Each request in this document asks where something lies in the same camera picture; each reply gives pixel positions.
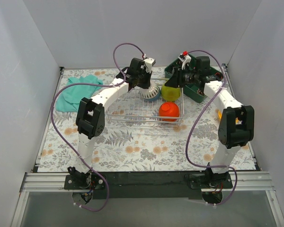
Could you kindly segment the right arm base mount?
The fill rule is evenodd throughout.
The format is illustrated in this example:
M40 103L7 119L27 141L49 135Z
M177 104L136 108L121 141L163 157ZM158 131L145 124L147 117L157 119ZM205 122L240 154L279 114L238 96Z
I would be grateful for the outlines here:
M207 168L198 174L185 174L184 179L191 189L209 189L209 191L201 192L201 196L205 202L211 205L217 205L222 202L223 189L233 188L228 171L218 174Z

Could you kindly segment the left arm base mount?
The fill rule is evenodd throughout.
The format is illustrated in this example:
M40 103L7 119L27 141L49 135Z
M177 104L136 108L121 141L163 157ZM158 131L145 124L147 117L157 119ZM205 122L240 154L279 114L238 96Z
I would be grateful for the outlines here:
M92 171L87 173L78 171L75 167L68 167L68 175L65 177L65 190L81 190L77 193L79 201L88 204L96 190L104 190L106 188L104 180Z

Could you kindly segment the blue ceramic bowl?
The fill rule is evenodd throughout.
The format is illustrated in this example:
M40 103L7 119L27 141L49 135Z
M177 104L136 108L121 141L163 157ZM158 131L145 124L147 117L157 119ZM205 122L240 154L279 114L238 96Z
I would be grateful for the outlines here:
M161 93L159 92L142 92L141 96L144 100L148 102L156 101L159 99Z

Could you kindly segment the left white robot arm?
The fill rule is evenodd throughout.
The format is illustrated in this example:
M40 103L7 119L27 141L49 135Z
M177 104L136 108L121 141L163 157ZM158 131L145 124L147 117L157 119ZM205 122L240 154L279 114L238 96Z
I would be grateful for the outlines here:
M133 58L130 66L122 69L113 79L110 87L103 89L92 98L80 101L76 125L79 133L79 161L74 167L68 167L72 181L81 189L91 185L89 174L91 155L96 141L105 127L105 111L119 97L134 87L149 89L151 87L152 67L156 60Z

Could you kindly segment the teal cloth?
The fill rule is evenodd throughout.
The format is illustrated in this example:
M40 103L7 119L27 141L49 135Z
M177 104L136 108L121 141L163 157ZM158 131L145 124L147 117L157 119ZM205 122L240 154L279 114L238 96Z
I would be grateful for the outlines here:
M70 77L68 78L67 86L76 83L92 83L103 85L103 81L94 75L87 75L85 77ZM92 97L93 94L99 90L100 87L88 85L76 85L65 89L57 98L55 108L58 112L77 112L79 109L80 101L84 97Z

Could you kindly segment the lime green bowl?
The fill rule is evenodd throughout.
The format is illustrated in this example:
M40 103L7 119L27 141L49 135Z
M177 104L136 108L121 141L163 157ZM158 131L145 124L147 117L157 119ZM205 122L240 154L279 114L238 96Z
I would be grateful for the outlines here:
M180 97L180 88L167 87L164 83L161 87L161 96L163 99L169 102L174 102Z

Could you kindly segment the white striped ceramic bowl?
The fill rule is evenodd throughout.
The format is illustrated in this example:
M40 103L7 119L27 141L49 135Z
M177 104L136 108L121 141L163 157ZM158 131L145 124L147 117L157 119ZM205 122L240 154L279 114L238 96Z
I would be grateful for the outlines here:
M140 95L146 101L155 101L159 99L161 90L160 87L152 81L149 88L140 88Z

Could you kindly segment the red orange bowl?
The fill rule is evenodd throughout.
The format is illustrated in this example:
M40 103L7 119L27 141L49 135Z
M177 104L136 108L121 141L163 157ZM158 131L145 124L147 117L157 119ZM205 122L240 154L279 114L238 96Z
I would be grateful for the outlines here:
M159 117L162 121L175 122L179 116L179 107L174 102L164 102L159 108Z

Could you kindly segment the white wire dish rack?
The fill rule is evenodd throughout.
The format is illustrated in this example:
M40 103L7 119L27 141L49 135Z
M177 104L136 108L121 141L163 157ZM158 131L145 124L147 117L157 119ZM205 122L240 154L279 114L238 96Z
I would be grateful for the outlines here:
M141 95L138 87L122 95L113 102L106 111L109 121L125 123L162 123L176 124L184 117L184 94L183 90L177 91L178 99L174 100L179 110L179 116L161 116L160 107L166 100L159 96L156 100L147 101Z

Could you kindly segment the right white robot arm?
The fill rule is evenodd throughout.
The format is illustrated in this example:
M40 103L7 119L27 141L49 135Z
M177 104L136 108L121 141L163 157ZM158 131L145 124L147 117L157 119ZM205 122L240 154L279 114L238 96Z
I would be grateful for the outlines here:
M220 174L228 172L229 166L239 151L254 138L254 108L237 101L225 88L224 72L213 72L210 58L192 57L184 52L172 63L172 75L167 87L183 88L192 84L210 98L222 116L218 128L219 146L213 160L206 166L205 184L215 188L222 182Z

